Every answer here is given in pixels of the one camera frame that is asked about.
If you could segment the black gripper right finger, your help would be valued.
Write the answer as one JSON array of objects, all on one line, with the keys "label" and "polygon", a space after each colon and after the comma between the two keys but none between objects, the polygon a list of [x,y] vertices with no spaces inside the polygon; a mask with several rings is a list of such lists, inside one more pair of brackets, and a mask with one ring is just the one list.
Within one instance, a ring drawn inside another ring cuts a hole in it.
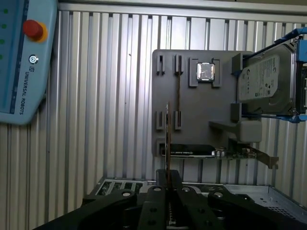
[{"label": "black gripper right finger", "polygon": [[230,192],[213,190],[205,197],[185,188],[177,170],[170,171],[170,187],[176,189],[193,230],[300,229],[300,221]]}]

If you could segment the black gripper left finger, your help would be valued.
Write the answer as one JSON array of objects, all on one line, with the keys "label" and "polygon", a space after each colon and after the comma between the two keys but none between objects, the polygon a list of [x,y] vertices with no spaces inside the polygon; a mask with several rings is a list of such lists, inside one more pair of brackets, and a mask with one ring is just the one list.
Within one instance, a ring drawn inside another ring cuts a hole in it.
[{"label": "black gripper left finger", "polygon": [[79,208],[38,227],[39,230],[164,230],[166,172],[156,182],[101,178]]}]

